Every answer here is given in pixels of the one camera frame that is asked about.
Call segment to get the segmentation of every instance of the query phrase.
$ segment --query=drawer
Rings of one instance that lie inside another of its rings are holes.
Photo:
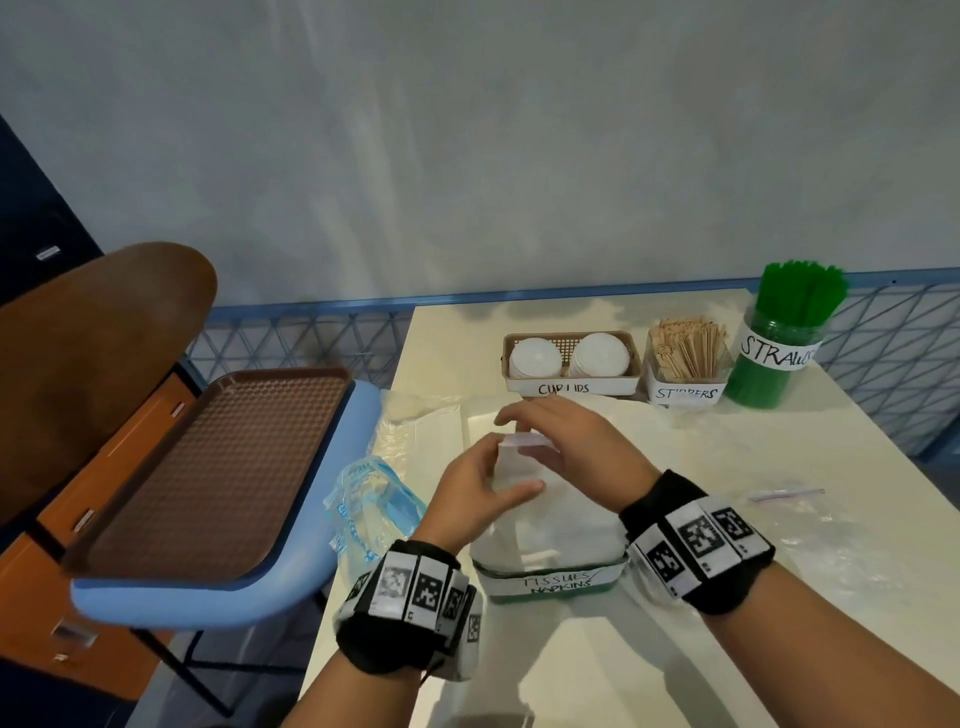
[[[69,546],[194,399],[178,376],[168,377],[37,520]]]
[[[172,633],[157,636],[169,642]],[[0,657],[127,700],[158,662],[125,627],[78,614],[69,579],[27,536],[0,554]]]

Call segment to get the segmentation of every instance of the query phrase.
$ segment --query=chair backrest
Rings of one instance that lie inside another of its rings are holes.
[[[140,243],[0,307],[0,525],[88,460],[196,338],[217,277]]]

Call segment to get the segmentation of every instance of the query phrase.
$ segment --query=person's right hand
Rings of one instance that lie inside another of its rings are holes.
[[[520,448],[614,513],[650,492],[658,471],[620,431],[596,412],[558,395],[508,404],[497,425],[516,422],[518,432],[546,435],[557,449]]]

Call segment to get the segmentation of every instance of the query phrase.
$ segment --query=person's left hand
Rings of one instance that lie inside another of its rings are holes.
[[[490,487],[502,439],[503,435],[491,432],[446,466],[412,540],[426,541],[456,556],[502,514],[543,492],[542,480],[527,480],[503,491]]]

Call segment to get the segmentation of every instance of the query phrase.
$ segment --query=hand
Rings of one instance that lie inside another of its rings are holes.
[[[596,412],[558,395],[508,404],[497,425],[516,421],[517,432],[534,429],[557,449],[520,448],[604,508],[619,513],[647,495],[660,471],[620,431]]]
[[[491,432],[446,466],[423,520],[411,536],[456,556],[502,514],[537,497],[546,487],[528,480],[512,488],[490,487],[503,435]]]

